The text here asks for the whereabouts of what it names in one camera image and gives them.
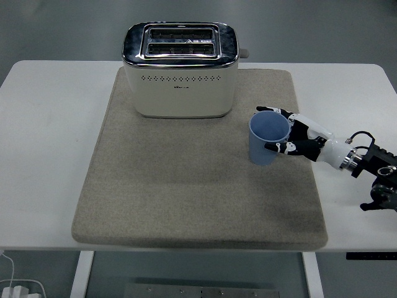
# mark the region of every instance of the beige mat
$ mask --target beige mat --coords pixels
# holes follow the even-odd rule
[[[121,68],[74,216],[84,243],[163,248],[315,250],[327,242],[308,160],[248,157],[258,105],[296,111],[289,72],[238,70],[218,119],[149,119]]]

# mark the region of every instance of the white toaster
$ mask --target white toaster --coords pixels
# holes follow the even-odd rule
[[[128,30],[122,58],[145,117],[211,118],[231,109],[240,53],[230,26],[140,23]]]

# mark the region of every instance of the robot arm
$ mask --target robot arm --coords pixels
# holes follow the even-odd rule
[[[266,143],[268,150],[287,155],[303,155],[311,161],[323,161],[335,169],[346,169],[357,178],[365,170],[377,178],[372,184],[373,202],[360,205],[361,209],[393,209],[397,211],[397,157],[375,145],[374,137],[368,132],[357,132],[346,141],[334,138],[333,133],[311,119],[283,109],[257,107],[258,111],[275,111],[288,119],[291,133],[285,143]],[[367,134],[372,142],[369,147],[353,147],[353,138]],[[363,156],[357,149],[365,148]]]

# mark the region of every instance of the gray floor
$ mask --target gray floor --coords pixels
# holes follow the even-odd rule
[[[86,297],[123,297],[134,282],[267,289],[278,291],[280,298],[309,297],[300,253],[243,251],[98,251]]]
[[[397,261],[347,260],[345,253],[317,253],[325,298],[396,298]]]
[[[397,0],[0,0],[0,84],[20,60],[120,60],[127,29],[152,20],[227,23],[251,52],[248,62],[378,64],[397,90]],[[13,253],[16,264],[27,254]],[[50,266],[45,258],[38,256],[42,270]],[[323,262],[323,272],[335,273],[332,260]],[[352,272],[375,268],[350,264]],[[391,264],[388,272],[397,272]],[[25,266],[24,276],[37,274]],[[352,292],[370,279],[364,276],[349,284]],[[326,281],[326,298],[338,297],[338,282],[344,281]]]

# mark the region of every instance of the blue cup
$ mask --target blue cup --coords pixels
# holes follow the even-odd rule
[[[288,120],[273,111],[254,114],[249,121],[249,158],[260,166],[274,161],[277,152],[265,149],[268,142],[285,142],[291,132]]]

